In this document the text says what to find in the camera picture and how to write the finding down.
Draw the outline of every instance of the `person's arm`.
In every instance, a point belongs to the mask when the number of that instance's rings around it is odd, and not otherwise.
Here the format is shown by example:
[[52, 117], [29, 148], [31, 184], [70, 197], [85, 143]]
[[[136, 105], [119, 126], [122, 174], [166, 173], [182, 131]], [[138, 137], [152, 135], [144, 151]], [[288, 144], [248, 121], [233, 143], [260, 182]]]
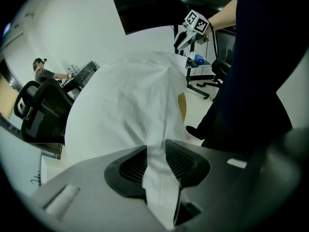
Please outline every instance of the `person's arm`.
[[54, 78], [54, 79], [68, 79], [69, 76], [66, 75], [66, 74], [55, 73], [55, 74], [53, 75], [53, 78]]
[[[237, 0], [231, 0], [220, 12], [208, 19], [214, 30], [236, 25], [236, 6]], [[208, 27], [204, 34], [208, 36], [210, 33], [211, 28]]]

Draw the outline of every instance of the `white fabric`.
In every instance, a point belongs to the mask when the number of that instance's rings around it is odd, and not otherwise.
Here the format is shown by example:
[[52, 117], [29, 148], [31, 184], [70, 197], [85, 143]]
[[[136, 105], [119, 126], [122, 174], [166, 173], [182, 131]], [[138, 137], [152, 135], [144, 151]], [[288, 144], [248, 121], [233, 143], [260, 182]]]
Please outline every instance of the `white fabric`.
[[65, 143], [72, 164], [147, 145], [147, 203], [173, 228], [179, 183], [165, 161], [165, 140], [185, 141], [178, 95], [186, 88], [186, 57], [130, 53], [102, 66], [69, 114]]

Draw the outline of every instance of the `blue object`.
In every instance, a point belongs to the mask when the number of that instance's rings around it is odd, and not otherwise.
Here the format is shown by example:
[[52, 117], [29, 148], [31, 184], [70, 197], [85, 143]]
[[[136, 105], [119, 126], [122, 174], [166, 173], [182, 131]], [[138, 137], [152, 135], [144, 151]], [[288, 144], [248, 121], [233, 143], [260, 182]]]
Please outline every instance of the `blue object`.
[[202, 64], [205, 63], [205, 59], [203, 58], [202, 55], [196, 54], [195, 57], [194, 57], [194, 62], [195, 62], [195, 64], [197, 64], [197, 65], [202, 65]]

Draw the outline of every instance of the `black pants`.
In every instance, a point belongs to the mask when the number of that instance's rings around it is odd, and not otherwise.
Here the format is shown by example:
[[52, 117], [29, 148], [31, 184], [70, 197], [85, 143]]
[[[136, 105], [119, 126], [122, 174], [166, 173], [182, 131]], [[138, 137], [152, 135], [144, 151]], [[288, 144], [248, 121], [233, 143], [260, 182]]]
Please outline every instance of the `black pants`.
[[274, 95], [267, 113], [258, 115], [262, 122], [248, 121], [248, 124], [240, 130], [232, 130], [221, 108], [221, 93], [219, 90], [213, 104], [197, 127], [197, 130], [205, 135], [202, 147], [251, 154], [257, 146], [268, 144], [292, 128], [280, 99]]

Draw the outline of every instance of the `person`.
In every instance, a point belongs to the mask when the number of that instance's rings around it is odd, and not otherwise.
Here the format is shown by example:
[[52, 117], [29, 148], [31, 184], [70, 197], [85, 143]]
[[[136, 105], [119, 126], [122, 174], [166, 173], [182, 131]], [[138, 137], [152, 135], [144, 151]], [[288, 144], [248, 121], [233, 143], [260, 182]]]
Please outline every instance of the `person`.
[[35, 71], [35, 81], [43, 83], [47, 79], [68, 79], [68, 74], [58, 74], [50, 72], [49, 70], [44, 69], [44, 63], [41, 58], [36, 58], [33, 61], [33, 70]]
[[[251, 154], [292, 128], [276, 91], [293, 72], [307, 47], [305, 0], [232, 0], [209, 19], [214, 30], [237, 26], [235, 52], [216, 99], [191, 135], [203, 147]], [[287, 13], [293, 13], [291, 19]]]

